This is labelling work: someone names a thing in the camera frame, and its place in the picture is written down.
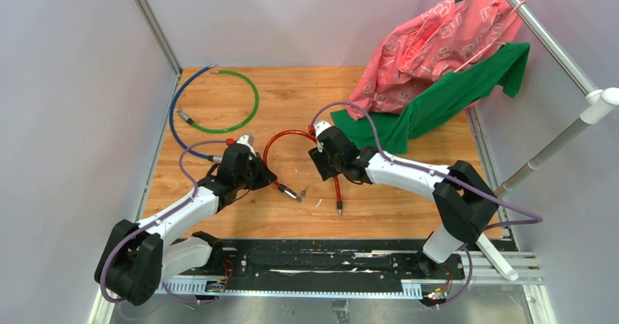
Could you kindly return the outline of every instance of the green hose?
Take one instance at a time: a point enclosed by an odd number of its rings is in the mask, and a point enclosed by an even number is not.
[[[183,120],[185,120],[186,123],[189,123],[194,128],[197,128],[200,131],[207,132],[207,133],[227,133],[227,132],[232,132],[234,130],[237,130],[237,129],[241,128],[242,126],[247,125],[247,123],[251,121],[251,119],[254,117],[254,115],[258,111],[258,103],[260,101],[260,97],[258,96],[258,89],[256,88],[256,86],[253,84],[253,82],[249,78],[247,78],[247,76],[245,76],[244,74],[240,74],[239,72],[235,72],[235,71],[231,71],[231,70],[219,70],[219,71],[213,71],[212,73],[213,74],[231,74],[233,76],[240,77],[243,80],[245,80],[245,82],[249,83],[249,85],[253,89],[253,95],[254,95],[253,109],[252,109],[252,112],[249,114],[249,116],[247,116],[247,118],[245,118],[242,122],[240,122],[240,123],[238,123],[238,124],[236,124],[236,125],[234,125],[234,126],[232,126],[230,128],[212,129],[212,128],[202,127],[198,123],[195,123],[191,119],[191,117],[189,117],[187,114],[185,114],[182,111],[181,107],[179,107],[178,110],[177,110],[178,115]]]

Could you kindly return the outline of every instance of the red wire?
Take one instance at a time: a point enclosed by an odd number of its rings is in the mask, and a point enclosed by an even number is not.
[[[310,135],[307,132],[303,132],[300,131],[298,129],[288,129],[286,131],[281,131],[278,134],[275,134],[268,143],[266,143],[266,146],[264,147],[264,154],[263,154],[263,158],[262,160],[264,161],[264,165],[268,168],[269,164],[267,163],[267,155],[269,154],[269,149],[271,148],[271,145],[273,145],[273,143],[278,140],[279,138],[289,135],[289,134],[297,134],[299,136],[304,136],[308,139],[310,139],[312,142],[316,143],[316,138],[314,138],[312,135]],[[335,183],[335,195],[337,198],[337,201],[341,201],[342,200],[342,193],[339,190],[339,180],[337,179],[337,177],[333,177],[333,181]],[[276,187],[280,187],[280,183],[276,180],[275,181],[275,186]]]

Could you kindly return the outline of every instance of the wooden table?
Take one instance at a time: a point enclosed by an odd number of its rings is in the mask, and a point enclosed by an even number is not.
[[[226,69],[241,72],[256,84],[260,93],[258,113],[245,127],[224,135],[198,131],[174,114],[177,132],[185,143],[238,138],[250,132],[255,137],[255,148],[262,152],[266,142],[277,132],[285,129],[306,131],[318,109],[327,103],[345,100],[364,70],[362,66]],[[200,68],[186,68],[181,84],[198,70]],[[178,104],[202,126],[227,128],[250,113],[253,94],[249,85],[238,77],[207,72],[187,87]],[[285,136],[269,151],[269,168],[283,184],[297,192],[309,187],[303,202],[292,201],[274,185],[269,186],[250,192],[242,200],[196,224],[186,236],[206,231],[220,238],[426,238],[440,224],[433,201],[392,187],[353,185],[344,179],[341,179],[344,217],[338,217],[333,182],[322,182],[307,154],[312,146],[310,140],[301,136]],[[220,155],[223,149],[221,144],[211,144],[198,151]],[[161,211],[191,188],[177,165],[181,152],[168,129],[145,217]],[[465,160],[482,172],[464,113],[437,130],[409,141],[409,151],[403,157],[435,164]],[[187,155],[185,166],[200,179],[211,163]],[[501,231],[495,229],[488,236],[500,237]]]

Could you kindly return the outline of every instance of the gray wall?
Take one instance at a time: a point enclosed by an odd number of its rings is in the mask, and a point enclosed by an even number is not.
[[[0,0],[0,323],[84,323],[174,77],[133,0]]]
[[[600,88],[619,86],[617,0],[527,0]],[[499,177],[508,178],[586,107],[581,92],[524,27],[531,55],[522,93],[479,106]],[[517,228],[539,257],[560,323],[616,323],[619,112],[589,128],[508,195],[545,217]]]
[[[365,65],[441,0],[149,0],[183,66]]]

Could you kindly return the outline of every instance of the pink garment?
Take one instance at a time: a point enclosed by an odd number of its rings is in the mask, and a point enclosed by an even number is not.
[[[511,42],[522,20],[506,0],[441,1],[398,26],[376,49],[348,100],[367,111],[399,114],[421,92],[484,47],[467,69]],[[363,114],[347,107],[358,120]]]

